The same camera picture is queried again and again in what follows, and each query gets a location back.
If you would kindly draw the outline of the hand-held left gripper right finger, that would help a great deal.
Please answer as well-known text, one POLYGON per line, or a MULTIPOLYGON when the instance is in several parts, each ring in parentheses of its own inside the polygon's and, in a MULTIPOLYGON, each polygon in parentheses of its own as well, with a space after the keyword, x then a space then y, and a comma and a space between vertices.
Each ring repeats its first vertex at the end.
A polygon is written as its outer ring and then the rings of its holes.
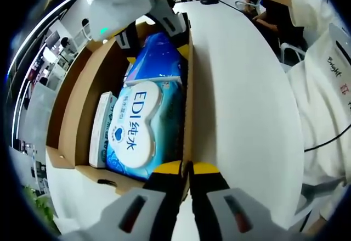
POLYGON ((230 188, 212 164, 191 164, 191 197, 201 240, 289 240, 264 205, 230 188))

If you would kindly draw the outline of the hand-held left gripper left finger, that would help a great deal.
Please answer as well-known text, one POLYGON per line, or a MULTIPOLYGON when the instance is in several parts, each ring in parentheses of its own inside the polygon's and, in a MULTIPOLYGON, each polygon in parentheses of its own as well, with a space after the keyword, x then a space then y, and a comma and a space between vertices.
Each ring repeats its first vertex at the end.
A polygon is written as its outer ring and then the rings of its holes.
POLYGON ((171 240, 184 190, 182 162, 154 169, 143 187, 131 188, 93 226, 63 240, 171 240))

